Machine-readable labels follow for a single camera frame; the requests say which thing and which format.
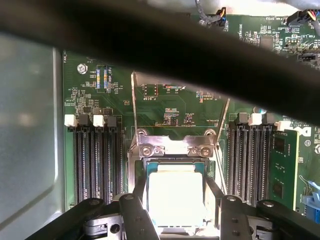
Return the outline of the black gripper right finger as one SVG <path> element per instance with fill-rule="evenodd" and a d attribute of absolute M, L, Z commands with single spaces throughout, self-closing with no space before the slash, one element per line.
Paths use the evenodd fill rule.
<path fill-rule="evenodd" d="M 275 200 L 255 207 L 239 197 L 223 194 L 211 177 L 205 183 L 215 197 L 215 225 L 220 240 L 318 240 L 320 226 Z"/>

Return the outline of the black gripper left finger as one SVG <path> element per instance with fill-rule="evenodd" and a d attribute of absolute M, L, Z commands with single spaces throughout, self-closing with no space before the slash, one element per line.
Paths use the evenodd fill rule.
<path fill-rule="evenodd" d="M 88 198 L 28 237 L 30 240 L 158 240 L 142 205 L 147 179 L 140 177 L 132 193 L 106 204 Z"/>

